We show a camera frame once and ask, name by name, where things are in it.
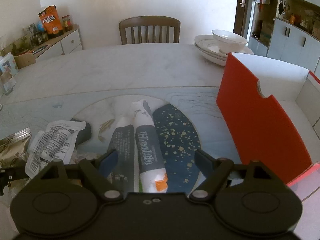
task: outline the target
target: white bowl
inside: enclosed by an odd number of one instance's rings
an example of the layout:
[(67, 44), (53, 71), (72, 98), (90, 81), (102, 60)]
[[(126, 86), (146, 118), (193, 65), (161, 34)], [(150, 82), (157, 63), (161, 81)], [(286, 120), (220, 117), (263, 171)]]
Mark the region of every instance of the white bowl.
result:
[(248, 41), (235, 33), (224, 30), (213, 30), (213, 37), (218, 41), (218, 46), (223, 53), (240, 52)]

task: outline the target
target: gray label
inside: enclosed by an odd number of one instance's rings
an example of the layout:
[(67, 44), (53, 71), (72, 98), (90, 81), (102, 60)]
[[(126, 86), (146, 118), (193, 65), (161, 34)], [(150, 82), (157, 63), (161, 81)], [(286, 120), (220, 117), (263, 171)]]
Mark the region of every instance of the gray label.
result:
[(112, 134), (108, 150), (116, 149), (118, 164), (112, 171), (112, 184), (120, 191), (134, 192), (134, 127), (118, 127)]
[(158, 135), (154, 126), (141, 125), (137, 127), (136, 142), (140, 173), (164, 168)]

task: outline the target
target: glass jar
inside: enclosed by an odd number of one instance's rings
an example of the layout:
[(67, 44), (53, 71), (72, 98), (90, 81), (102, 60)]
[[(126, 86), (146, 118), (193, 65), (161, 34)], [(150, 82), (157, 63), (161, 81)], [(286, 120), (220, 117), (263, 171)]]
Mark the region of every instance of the glass jar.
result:
[(66, 15), (64, 17), (62, 17), (63, 20), (63, 26), (64, 26), (64, 30), (66, 32), (71, 31), (72, 30), (72, 24), (70, 21), (70, 15)]
[(13, 90), (13, 86), (10, 80), (11, 78), (12, 76), (9, 70), (2, 72), (2, 70), (0, 69), (0, 86), (1, 86), (2, 92), (6, 96), (9, 95)]

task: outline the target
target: crumpled packaging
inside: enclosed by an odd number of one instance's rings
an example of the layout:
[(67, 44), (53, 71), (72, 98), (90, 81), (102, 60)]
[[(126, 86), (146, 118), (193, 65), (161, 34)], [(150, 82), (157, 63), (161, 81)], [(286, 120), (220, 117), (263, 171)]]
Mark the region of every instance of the crumpled packaging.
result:
[[(0, 168), (23, 166), (29, 154), (27, 148), (31, 138), (30, 129), (26, 128), (0, 140)], [(28, 179), (9, 182), (9, 192), (14, 197), (26, 185)]]

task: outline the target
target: white wall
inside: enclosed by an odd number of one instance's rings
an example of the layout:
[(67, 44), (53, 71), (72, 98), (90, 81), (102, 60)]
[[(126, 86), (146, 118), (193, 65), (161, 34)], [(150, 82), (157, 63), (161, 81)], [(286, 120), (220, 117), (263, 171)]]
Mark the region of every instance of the white wall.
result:
[(39, 12), (40, 0), (0, 0), (0, 37), (5, 35), (5, 46), (23, 35), (22, 28), (39, 21)]
[(181, 21), (180, 43), (194, 43), (213, 29), (233, 31), (237, 0), (40, 0), (56, 5), (60, 18), (71, 14), (85, 49), (121, 44), (118, 24), (129, 17), (163, 15)]

